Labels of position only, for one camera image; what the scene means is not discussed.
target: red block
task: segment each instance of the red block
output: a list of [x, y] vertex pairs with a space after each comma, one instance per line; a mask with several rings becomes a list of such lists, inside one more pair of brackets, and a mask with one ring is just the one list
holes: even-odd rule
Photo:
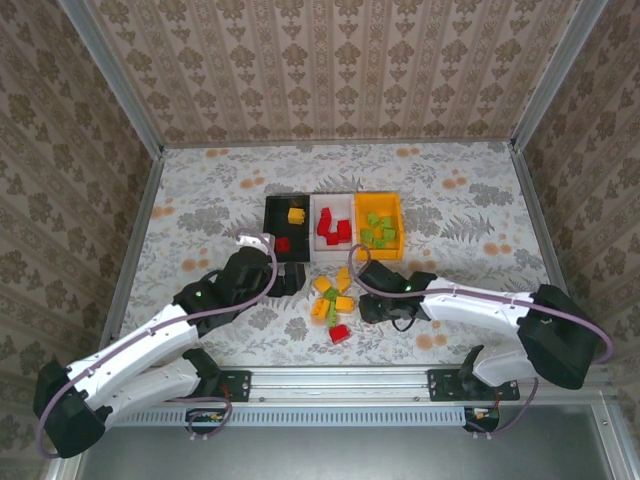
[[338, 232], [329, 232], [327, 234], [327, 245], [337, 245], [338, 243]]
[[351, 222], [349, 220], [338, 221], [338, 241], [340, 243], [351, 241]]
[[289, 237], [276, 238], [277, 253], [289, 253], [290, 251], [291, 244], [289, 243]]
[[320, 217], [318, 222], [317, 232], [320, 237], [326, 237], [329, 235], [329, 228], [331, 228], [331, 214], [328, 217]]
[[329, 336], [331, 337], [331, 341], [334, 345], [338, 343], [344, 342], [347, 338], [351, 336], [351, 332], [347, 328], [346, 325], [338, 325], [337, 327], [333, 327], [329, 329]]

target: patterned wallpaper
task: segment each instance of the patterned wallpaper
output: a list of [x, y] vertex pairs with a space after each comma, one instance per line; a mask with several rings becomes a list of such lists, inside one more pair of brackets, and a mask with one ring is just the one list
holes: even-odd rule
[[58, 4], [0, 2], [0, 478], [39, 475], [37, 371], [97, 347], [149, 166]]
[[525, 150], [575, 298], [613, 335], [640, 445], [640, 2], [611, 0]]
[[510, 137], [579, 0], [89, 0], [172, 146]]

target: yellow lego brick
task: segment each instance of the yellow lego brick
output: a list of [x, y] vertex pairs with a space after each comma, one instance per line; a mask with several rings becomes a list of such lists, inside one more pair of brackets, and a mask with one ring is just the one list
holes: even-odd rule
[[340, 270], [338, 270], [338, 275], [336, 275], [337, 279], [340, 280], [341, 278], [346, 278], [348, 280], [351, 280], [351, 275], [349, 274], [349, 267], [342, 267]]
[[351, 313], [356, 308], [356, 302], [351, 297], [338, 297], [336, 310], [340, 313]]
[[302, 225], [304, 223], [304, 210], [302, 208], [290, 208], [288, 215], [289, 223]]
[[313, 306], [313, 310], [311, 310], [311, 318], [317, 320], [324, 320], [327, 318], [327, 313], [329, 312], [329, 306], [331, 302], [326, 298], [319, 298], [316, 300], [315, 305]]
[[320, 293], [324, 294], [324, 292], [331, 288], [331, 282], [327, 279], [327, 277], [320, 276], [313, 281], [313, 286]]
[[340, 292], [340, 295], [346, 292], [350, 286], [351, 286], [350, 278], [338, 278], [338, 292]]

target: green lego brick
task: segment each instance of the green lego brick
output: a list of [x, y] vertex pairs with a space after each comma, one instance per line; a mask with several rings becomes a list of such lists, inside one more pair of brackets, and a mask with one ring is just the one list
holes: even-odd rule
[[333, 328], [338, 325], [338, 319], [336, 315], [336, 302], [332, 301], [329, 305], [329, 314], [327, 315], [329, 328]]
[[360, 241], [364, 243], [373, 243], [373, 230], [362, 230], [360, 232]]
[[340, 296], [340, 292], [335, 288], [330, 287], [322, 296], [333, 304], [336, 301], [336, 298]]
[[367, 224], [370, 227], [377, 227], [379, 223], [380, 217], [378, 217], [375, 213], [371, 212], [369, 215], [367, 215]]
[[382, 231], [382, 235], [387, 242], [391, 242], [396, 239], [396, 231], [391, 228], [385, 228]]

